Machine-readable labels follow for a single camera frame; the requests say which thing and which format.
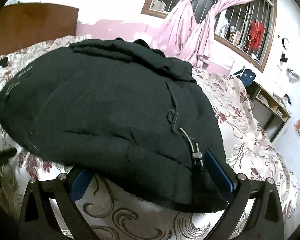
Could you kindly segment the black jacket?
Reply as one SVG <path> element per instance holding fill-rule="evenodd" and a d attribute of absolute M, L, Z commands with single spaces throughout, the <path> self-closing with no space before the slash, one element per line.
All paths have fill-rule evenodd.
<path fill-rule="evenodd" d="M 50 51 L 0 91 L 0 124 L 44 160 L 81 165 L 148 202 L 208 213 L 229 204 L 203 155 L 226 163 L 215 112 L 190 63 L 145 42 Z"/>

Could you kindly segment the floral satin bedspread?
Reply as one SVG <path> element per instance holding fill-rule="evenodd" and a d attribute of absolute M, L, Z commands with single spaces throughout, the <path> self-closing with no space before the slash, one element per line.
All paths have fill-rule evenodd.
<path fill-rule="evenodd" d="M 82 40 L 66 36 L 44 41 L 8 54 L 8 66 L 0 66 L 0 91 L 27 64 L 57 48 Z M 273 178 L 281 200 L 284 220 L 294 213 L 298 187 L 296 177 L 270 143 L 253 116 L 248 95 L 241 81 L 234 77 L 193 71 L 207 95 L 218 121 L 227 163 L 237 173 L 252 180 Z M 1 169 L 0 205 L 14 219 L 19 219 L 21 202 L 28 181 L 55 179 L 69 168 L 36 157 L 22 147 Z M 112 182 L 94 176 L 76 205 L 101 239 L 203 239 L 221 217 L 216 213 L 181 213 L 148 203 L 125 192 Z"/>

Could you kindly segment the wooden shelf unit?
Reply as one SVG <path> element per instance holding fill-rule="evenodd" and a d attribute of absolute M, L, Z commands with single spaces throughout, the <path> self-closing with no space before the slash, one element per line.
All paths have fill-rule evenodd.
<path fill-rule="evenodd" d="M 279 120 L 280 124 L 275 129 L 272 135 L 269 135 L 268 138 L 270 142 L 274 142 L 279 133 L 284 128 L 285 124 L 290 120 L 290 114 L 288 111 L 279 103 L 273 95 L 266 91 L 259 83 L 253 81 L 253 83 L 248 86 L 247 94 L 249 95 L 249 100 L 252 103 L 259 103 L 267 111 L 270 112 L 270 116 L 267 119 L 266 123 L 263 126 L 263 129 L 266 131 L 273 121 Z"/>

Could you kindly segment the brown wooden headboard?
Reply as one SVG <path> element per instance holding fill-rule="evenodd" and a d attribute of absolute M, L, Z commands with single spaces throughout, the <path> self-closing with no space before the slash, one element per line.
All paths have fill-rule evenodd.
<path fill-rule="evenodd" d="M 39 42 L 75 36 L 79 9 L 51 3 L 20 3 L 0 11 L 0 56 Z"/>

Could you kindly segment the navy blue backpack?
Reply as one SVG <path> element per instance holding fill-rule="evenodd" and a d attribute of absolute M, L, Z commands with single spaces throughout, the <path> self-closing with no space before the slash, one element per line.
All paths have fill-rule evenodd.
<path fill-rule="evenodd" d="M 253 84 L 256 74 L 250 69 L 242 69 L 234 73 L 233 76 L 237 77 L 244 87 L 248 87 Z"/>

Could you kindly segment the red hanging garment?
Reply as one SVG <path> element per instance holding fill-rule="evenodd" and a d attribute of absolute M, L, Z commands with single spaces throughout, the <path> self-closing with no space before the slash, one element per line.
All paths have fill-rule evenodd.
<path fill-rule="evenodd" d="M 253 51 L 259 50 L 260 44 L 263 39 L 264 31 L 265 31 L 265 28 L 260 21 L 255 20 L 251 24 L 248 49 L 251 49 Z"/>

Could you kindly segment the wooden framed barred window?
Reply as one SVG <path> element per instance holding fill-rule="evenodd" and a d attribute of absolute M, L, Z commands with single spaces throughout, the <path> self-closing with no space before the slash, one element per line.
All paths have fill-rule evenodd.
<path fill-rule="evenodd" d="M 165 19 L 168 14 L 150 9 L 152 1 L 153 0 L 145 1 L 141 11 L 142 14 Z M 209 64 L 212 43 L 214 40 L 217 40 L 231 50 L 235 51 L 237 54 L 241 55 L 241 57 L 249 61 L 259 71 L 264 71 L 266 66 L 264 62 L 257 63 L 255 60 L 245 55 L 243 51 L 234 46 L 232 43 L 223 41 L 219 36 L 215 35 L 214 32 L 215 17 L 220 12 L 235 5 L 247 4 L 254 1 L 256 0 L 218 0 L 216 4 L 214 4 L 208 11 L 203 22 L 197 23 L 197 26 L 194 28 L 194 31 L 191 34 L 190 41 L 187 42 L 186 48 L 177 58 L 188 61 L 193 66 L 203 67 L 204 65 Z"/>

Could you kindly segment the left pink curtain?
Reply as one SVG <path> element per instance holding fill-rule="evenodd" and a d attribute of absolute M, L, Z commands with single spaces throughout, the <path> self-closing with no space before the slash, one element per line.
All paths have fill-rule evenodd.
<path fill-rule="evenodd" d="M 181 55 L 197 26 L 192 1 L 180 0 L 152 38 L 151 47 L 162 51 L 166 57 Z"/>

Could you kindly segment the round wall clock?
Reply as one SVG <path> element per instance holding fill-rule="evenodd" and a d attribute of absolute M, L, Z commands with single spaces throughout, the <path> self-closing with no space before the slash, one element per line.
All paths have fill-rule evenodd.
<path fill-rule="evenodd" d="M 283 48 L 284 48 L 285 50 L 287 50 L 287 49 L 289 48 L 289 40 L 288 40 L 288 38 L 284 37 L 284 38 L 282 39 L 282 46 L 283 46 Z"/>

